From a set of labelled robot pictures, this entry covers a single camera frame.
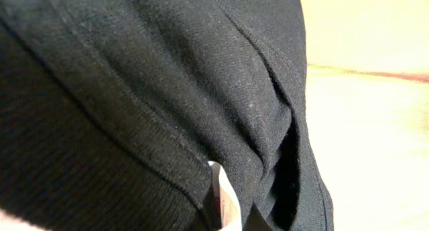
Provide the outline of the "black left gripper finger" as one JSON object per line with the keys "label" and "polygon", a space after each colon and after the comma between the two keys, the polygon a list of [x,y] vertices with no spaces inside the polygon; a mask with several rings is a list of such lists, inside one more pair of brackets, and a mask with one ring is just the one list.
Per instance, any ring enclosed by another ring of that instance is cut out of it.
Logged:
{"label": "black left gripper finger", "polygon": [[252,203],[249,216],[243,225],[243,231],[273,231],[261,215],[255,203]]}

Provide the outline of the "black t-shirt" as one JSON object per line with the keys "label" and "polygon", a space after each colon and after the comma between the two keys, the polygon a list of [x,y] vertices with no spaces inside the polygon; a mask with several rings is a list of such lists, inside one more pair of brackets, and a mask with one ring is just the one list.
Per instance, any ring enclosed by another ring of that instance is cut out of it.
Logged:
{"label": "black t-shirt", "polygon": [[46,230],[332,230],[301,0],[1,0],[1,210]]}

